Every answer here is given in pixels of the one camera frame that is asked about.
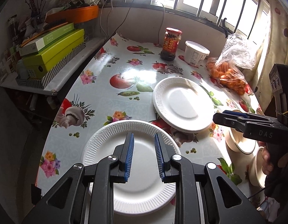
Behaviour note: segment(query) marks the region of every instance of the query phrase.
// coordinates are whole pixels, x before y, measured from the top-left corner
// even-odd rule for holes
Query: green box
[[[42,36],[32,40],[24,47],[19,48],[19,54],[22,57],[37,54],[72,30],[74,30],[73,23],[54,29],[53,31],[43,34]]]
[[[84,30],[77,29],[58,39],[39,54],[23,57],[24,65],[29,71],[31,78],[43,78],[45,74],[68,55],[73,48],[83,41]]]

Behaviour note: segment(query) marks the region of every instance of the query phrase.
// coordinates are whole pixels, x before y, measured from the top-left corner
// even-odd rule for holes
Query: cable
[[[107,3],[107,1],[108,1],[108,0],[106,0],[105,2],[103,2],[103,4],[102,4],[102,10],[103,10],[103,8],[104,8],[104,5]],[[102,31],[104,32],[104,34],[106,35],[106,37],[109,38],[108,35],[107,35],[107,33],[104,31],[104,29],[103,29],[103,27],[102,27],[102,10],[101,10],[101,12],[100,12],[99,26],[100,26],[100,28],[102,29]]]
[[[285,115],[285,114],[288,113],[288,111],[286,111],[285,113],[282,113],[282,112],[279,112],[279,111],[276,110],[276,113],[277,113],[277,114],[280,114],[280,115],[282,115],[282,116],[284,116],[285,118],[288,119],[288,116]]]
[[[109,15],[113,11],[113,0],[111,0],[111,6],[112,6],[112,9],[111,9],[111,11],[109,11],[109,14],[107,16],[107,34],[108,34],[108,37],[109,37]]]
[[[128,10],[126,16],[125,16],[125,19],[124,19],[123,22],[115,29],[115,33],[116,33],[116,31],[121,27],[121,25],[125,22],[125,20],[126,20],[126,18],[127,18],[127,15],[128,15],[128,13],[129,13],[129,11],[130,11],[130,9],[131,9],[131,6],[132,6],[133,2],[134,2],[134,0],[132,1],[131,5],[130,5],[130,7],[129,7],[129,10]]]
[[[285,167],[284,167],[284,169],[285,169],[284,172],[286,172],[287,167],[288,167],[288,161],[287,161],[287,163],[286,163],[286,165],[285,165]],[[278,178],[277,178],[274,182],[272,182],[272,183],[271,183],[270,185],[268,185],[268,186],[265,186],[263,189],[257,191],[255,194],[252,194],[252,195],[248,198],[248,200],[251,199],[251,198],[253,198],[253,197],[256,196],[257,194],[261,193],[263,190],[265,190],[265,189],[267,189],[267,188],[275,185],[275,184],[278,183],[280,180],[281,180],[281,176],[278,176]]]
[[[163,14],[163,19],[161,21],[161,26],[159,27],[159,30],[158,30],[158,44],[159,44],[159,33],[161,32],[161,27],[162,27],[162,24],[164,22],[164,14]]]

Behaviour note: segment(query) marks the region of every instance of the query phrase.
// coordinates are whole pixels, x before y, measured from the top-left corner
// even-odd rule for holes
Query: metal screw
[[[173,155],[173,159],[179,161],[182,157],[178,154]]]
[[[109,155],[108,156],[109,161],[115,161],[116,159],[117,159],[117,156],[115,156],[115,155]]]
[[[81,163],[76,163],[75,165],[73,165],[73,169],[75,170],[79,170],[83,167],[83,165]]]
[[[217,166],[213,162],[209,162],[207,164],[207,167],[210,168],[210,169],[215,169]]]

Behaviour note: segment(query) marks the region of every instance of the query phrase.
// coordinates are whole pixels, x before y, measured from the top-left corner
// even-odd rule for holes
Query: tablecloth
[[[182,155],[192,162],[212,161],[225,170],[233,163],[230,178],[238,188],[246,196],[258,190],[251,186],[247,174],[253,154],[231,151],[226,146],[223,127],[212,123],[200,133],[179,132],[157,115],[152,102],[153,88],[160,80],[181,76],[203,87],[217,112],[238,109],[262,113],[252,90],[246,87],[246,93],[239,96],[210,78],[205,63],[188,65],[182,50],[177,50],[172,62],[162,60],[160,52],[158,44],[138,43],[116,34],[89,62],[67,94],[47,137],[37,176],[42,195],[74,163],[82,162],[84,147],[97,130],[123,119],[139,119],[164,129],[173,136]],[[71,116],[64,117],[66,110]],[[260,198],[252,201],[258,206]],[[173,199],[163,209],[140,218],[115,215],[115,223],[172,223],[174,205]]]

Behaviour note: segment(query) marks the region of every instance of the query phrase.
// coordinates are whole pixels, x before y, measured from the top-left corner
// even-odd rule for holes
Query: glass jar
[[[166,33],[164,35],[164,44],[161,51],[161,58],[163,60],[172,61],[175,59],[175,53],[179,41],[181,40],[182,31],[166,28]]]
[[[17,18],[16,14],[8,19],[8,24],[9,24],[9,30],[11,33],[12,41],[14,41],[14,40],[18,39],[18,35],[19,35],[19,32],[17,30],[18,18]]]

